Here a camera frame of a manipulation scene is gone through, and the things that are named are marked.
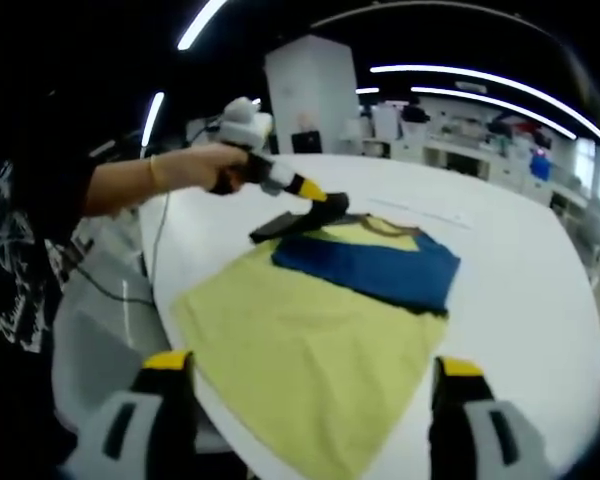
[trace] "cable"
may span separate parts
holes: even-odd
[[[83,269],[80,265],[78,265],[78,263],[75,260],[73,260],[63,249],[60,249],[57,246],[55,246],[54,248],[62,256],[62,258],[64,258],[67,262],[69,262],[71,264],[71,266],[73,268],[75,268],[78,271],[78,273],[80,273],[80,275],[82,275],[91,285],[93,285],[96,288],[96,290],[98,290],[100,293],[102,293],[105,297],[108,297],[111,300],[115,300],[117,302],[136,303],[139,305],[145,305],[147,307],[151,307],[153,309],[156,308],[155,303],[153,303],[149,300],[142,300],[140,298],[125,298],[125,297],[121,297],[120,295],[116,295],[115,293],[111,293],[105,287],[100,285],[85,269]]]
[[[202,135],[211,125],[210,122],[213,122],[215,120],[217,120],[221,115],[216,115],[214,117],[210,117],[208,119],[205,119],[205,126],[204,128],[202,128],[198,133],[196,133],[193,137],[193,140],[191,140],[191,142],[193,143],[194,141],[196,141],[198,139],[198,137],[200,137],[200,135]],[[158,232],[156,234],[156,240],[153,244],[153,262],[152,262],[152,268],[151,268],[151,288],[154,288],[155,285],[155,277],[156,277],[156,266],[157,266],[157,259],[158,259],[158,247],[160,245],[160,239],[162,237],[162,232],[164,230],[164,225],[166,223],[167,220],[167,211],[169,210],[169,201],[171,199],[171,192],[169,192],[167,194],[167,198],[164,204],[164,208],[162,210],[162,218],[160,219],[160,226],[158,227]],[[156,304],[149,301],[149,300],[143,300],[140,298],[125,298],[125,297],[121,297],[120,295],[116,295],[115,293],[110,292],[109,290],[107,290],[105,287],[103,287],[100,283],[98,283],[92,276],[91,274],[89,274],[89,272],[87,272],[85,269],[83,269],[80,265],[78,265],[78,263],[71,258],[65,251],[63,248],[60,248],[58,246],[54,246],[54,249],[60,254],[60,256],[62,256],[62,258],[64,258],[73,268],[75,268],[78,273],[80,273],[80,275],[82,275],[85,280],[87,280],[91,285],[93,285],[95,287],[96,290],[98,290],[100,293],[102,293],[105,297],[110,298],[111,300],[115,300],[117,302],[121,302],[121,303],[135,303],[138,305],[144,305],[146,307],[150,307],[155,309],[156,308]]]

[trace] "printed graphic on t-shirt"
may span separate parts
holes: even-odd
[[[28,352],[40,353],[45,322],[46,255],[23,212],[12,208],[13,165],[0,171],[0,332]]]

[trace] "round table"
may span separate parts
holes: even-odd
[[[498,399],[510,400],[539,429],[557,472],[585,449],[600,416],[600,324],[587,276],[553,212],[474,178],[391,160],[334,155],[277,157],[345,191],[351,212],[417,224],[461,260],[450,292],[449,328],[436,355],[477,363]],[[145,261],[165,197],[140,210]],[[216,197],[172,194],[158,248],[155,300],[173,348],[184,347],[169,307],[184,291],[253,246],[249,233],[309,202],[248,185]],[[432,369],[365,479],[428,479]],[[219,432],[263,480],[302,479],[261,444],[196,372],[196,396]]]

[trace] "ceiling light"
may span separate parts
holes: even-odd
[[[485,97],[483,95],[476,95],[475,93],[445,90],[443,88],[413,87],[411,91],[414,93],[433,93],[436,95],[449,95],[451,97],[460,97],[466,98],[468,100],[476,100],[478,102],[490,103],[491,105],[496,105],[498,107],[513,110],[514,112],[524,115],[525,117],[533,118],[534,120],[537,120],[538,122],[543,123],[546,126],[551,127],[554,130],[560,132],[565,137],[568,137],[571,140],[575,140],[577,138],[573,132],[570,132],[566,128],[561,127],[557,123],[549,120],[548,118],[543,117],[542,115],[538,115],[537,113],[533,113],[531,110],[518,107],[517,105],[513,105],[512,103],[503,102],[502,100],[496,100],[495,98]]]
[[[144,126],[144,133],[142,134],[141,145],[143,147],[149,145],[149,139],[151,138],[151,130],[153,130],[153,124],[156,122],[158,110],[160,110],[160,105],[162,105],[163,100],[164,92],[158,92],[153,97],[153,102],[151,102],[151,108],[149,109],[149,115],[147,116],[147,123]]]
[[[218,13],[218,10],[227,3],[228,0],[209,0],[207,4],[200,10],[196,18],[193,19],[187,31],[178,43],[178,50],[188,50],[196,41],[196,38],[202,33],[204,27],[211,21],[211,19]]]
[[[364,95],[365,93],[379,93],[379,88],[359,88],[356,90],[358,95]]]
[[[372,73],[384,73],[384,72],[436,72],[436,73],[451,73],[454,75],[464,75],[467,77],[473,78],[481,78],[483,80],[488,80],[491,82],[499,83],[501,85],[506,85],[511,88],[515,88],[517,90],[521,90],[530,95],[533,95],[536,98],[544,100],[547,103],[550,103],[556,108],[559,108],[567,115],[576,119],[582,125],[591,130],[598,138],[600,138],[600,129],[596,127],[593,123],[583,117],[581,114],[576,112],[573,108],[565,105],[560,100],[553,98],[550,95],[547,95],[540,90],[537,90],[533,87],[525,85],[520,82],[516,82],[514,80],[509,80],[508,78],[499,77],[497,75],[492,75],[490,73],[478,72],[476,70],[469,70],[467,68],[455,68],[455,67],[443,67],[439,65],[387,65],[384,67],[374,67],[371,69]]]
[[[107,143],[103,143],[98,148],[96,148],[95,150],[93,150],[92,152],[90,152],[89,153],[89,157],[95,158],[98,155],[103,154],[107,150],[111,150],[115,146],[116,146],[116,141],[115,140],[109,140]]]

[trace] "white robot part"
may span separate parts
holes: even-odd
[[[293,182],[296,172],[291,170],[287,165],[276,162],[269,173],[269,181],[276,183],[282,188],[287,188]]]
[[[273,117],[260,112],[246,97],[238,98],[224,109],[218,139],[248,150],[262,150],[271,133]]]

